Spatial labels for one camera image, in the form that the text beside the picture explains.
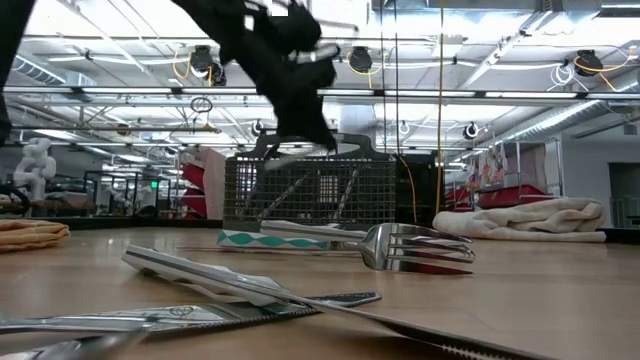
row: yellow cable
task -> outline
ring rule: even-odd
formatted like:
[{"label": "yellow cable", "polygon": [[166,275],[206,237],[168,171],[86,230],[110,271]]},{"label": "yellow cable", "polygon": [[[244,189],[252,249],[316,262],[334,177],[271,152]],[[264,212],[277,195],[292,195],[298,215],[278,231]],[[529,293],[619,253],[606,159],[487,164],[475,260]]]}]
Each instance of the yellow cable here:
[{"label": "yellow cable", "polygon": [[607,79],[606,76],[604,76],[603,73],[599,73],[600,77],[602,78],[602,80],[604,80],[605,83],[607,83],[607,85],[609,85],[609,87],[611,88],[611,90],[615,91],[615,92],[620,92],[620,90],[616,89],[613,84],[611,84],[611,81],[609,81],[609,79]]},{"label": "yellow cable", "polygon": [[187,76],[189,76],[189,70],[191,69],[191,55],[193,54],[193,52],[190,52],[189,57],[187,58],[187,72],[184,73],[184,75],[182,75],[178,72],[178,69],[176,68],[176,60],[178,60],[179,51],[180,50],[176,50],[175,53],[173,54],[173,73],[176,74],[176,76],[179,77],[180,79],[186,79]]},{"label": "yellow cable", "polygon": [[351,66],[351,64],[349,63],[349,59],[351,58],[351,53],[349,52],[349,53],[347,53],[347,66],[349,66],[349,69],[351,69],[351,71],[353,71],[354,73],[356,73],[358,75],[368,76],[369,77],[369,89],[371,89],[373,87],[371,76],[379,73],[380,70],[382,70],[384,68],[385,56],[382,57],[382,65],[379,68],[377,68],[374,71],[362,72],[362,71],[358,71],[358,70],[354,69],[353,66]]},{"label": "yellow cable", "polygon": [[212,87],[211,84],[213,83],[211,81],[211,78],[213,77],[213,66],[209,65],[208,69],[209,69],[209,87]]},{"label": "yellow cable", "polygon": [[407,165],[407,163],[404,161],[404,159],[402,158],[402,156],[400,154],[398,154],[398,159],[400,159],[400,161],[402,161],[402,164],[404,165],[404,167],[407,168],[407,172],[409,173],[409,183],[411,184],[411,194],[413,195],[413,198],[412,198],[412,203],[413,203],[413,223],[417,224],[418,223],[418,213],[416,211],[416,187],[413,184],[413,175],[411,175],[411,169],[409,169],[409,165]]},{"label": "yellow cable", "polygon": [[590,67],[586,67],[584,65],[580,65],[580,64],[578,64],[578,59],[580,59],[580,56],[576,56],[575,59],[573,59],[573,63],[577,67],[579,67],[580,69],[584,69],[584,70],[587,70],[587,71],[593,71],[593,72],[597,72],[597,73],[609,72],[609,71],[618,70],[618,69],[621,69],[621,68],[627,66],[629,61],[631,61],[631,54],[632,53],[633,53],[633,49],[629,49],[629,54],[627,55],[627,60],[624,63],[622,63],[620,65],[617,65],[617,66],[610,67],[610,68],[606,68],[606,69],[593,69],[593,68],[590,68]]},{"label": "yellow cable", "polygon": [[436,215],[440,212],[440,192],[442,191],[442,87],[444,86],[444,0],[440,3],[440,89],[438,91],[438,181],[436,186]]}]

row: poster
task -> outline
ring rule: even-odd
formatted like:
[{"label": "poster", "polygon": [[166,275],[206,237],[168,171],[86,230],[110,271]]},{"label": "poster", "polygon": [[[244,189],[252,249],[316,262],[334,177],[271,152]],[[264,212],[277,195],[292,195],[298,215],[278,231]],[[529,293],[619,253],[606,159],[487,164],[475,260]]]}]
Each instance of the poster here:
[{"label": "poster", "polygon": [[486,186],[503,184],[506,169],[507,157],[504,144],[499,144],[473,157],[467,188],[478,190]]}]

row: teal patterned cloth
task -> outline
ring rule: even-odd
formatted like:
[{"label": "teal patterned cloth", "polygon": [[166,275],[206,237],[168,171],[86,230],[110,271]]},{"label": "teal patterned cloth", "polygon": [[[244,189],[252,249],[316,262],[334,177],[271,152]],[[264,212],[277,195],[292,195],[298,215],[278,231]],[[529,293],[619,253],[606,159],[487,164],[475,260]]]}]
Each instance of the teal patterned cloth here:
[{"label": "teal patterned cloth", "polygon": [[329,243],[312,239],[283,239],[260,233],[222,230],[218,236],[218,245],[222,247],[262,247],[328,250]]}]

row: fork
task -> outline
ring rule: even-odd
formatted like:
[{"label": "fork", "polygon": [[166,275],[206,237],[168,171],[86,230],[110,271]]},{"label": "fork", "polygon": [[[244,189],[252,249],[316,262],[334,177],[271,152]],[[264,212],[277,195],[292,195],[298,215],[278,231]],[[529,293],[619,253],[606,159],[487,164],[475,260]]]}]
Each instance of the fork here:
[{"label": "fork", "polygon": [[261,233],[271,236],[301,235],[311,239],[287,240],[282,245],[305,250],[358,251],[365,265],[375,270],[405,271],[429,274],[470,274],[469,271],[426,264],[440,260],[473,263],[475,253],[467,246],[471,240],[437,230],[400,223],[375,225],[367,233],[346,231],[335,227],[305,226],[290,222],[263,221]]},{"label": "fork", "polygon": [[91,336],[0,356],[0,360],[108,360],[142,341],[147,332],[136,329],[124,333]]},{"label": "fork", "polygon": [[471,240],[421,226],[386,223],[369,229],[360,242],[339,242],[336,247],[359,251],[364,264],[374,270],[464,275],[471,272],[426,264],[425,261],[473,263],[476,255],[467,243]]}]

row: white robot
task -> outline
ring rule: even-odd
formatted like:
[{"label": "white robot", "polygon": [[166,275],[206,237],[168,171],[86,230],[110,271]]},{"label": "white robot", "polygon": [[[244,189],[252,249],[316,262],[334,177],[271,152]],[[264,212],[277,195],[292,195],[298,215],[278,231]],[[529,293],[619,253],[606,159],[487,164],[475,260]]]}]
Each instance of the white robot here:
[{"label": "white robot", "polygon": [[34,138],[22,148],[22,160],[13,173],[16,187],[31,185],[31,201],[44,200],[45,185],[56,175],[56,160],[49,156],[51,140]]},{"label": "white robot", "polygon": [[[108,193],[110,193],[113,196],[113,201],[115,201],[118,204],[121,204],[125,208],[131,207],[132,205],[131,201],[125,199],[124,197],[125,191],[127,190],[120,192],[114,189],[111,185],[107,185],[106,190]],[[142,201],[144,201],[146,196],[150,193],[151,193],[151,186],[138,187],[138,192],[136,195],[136,204],[140,204]]]}]

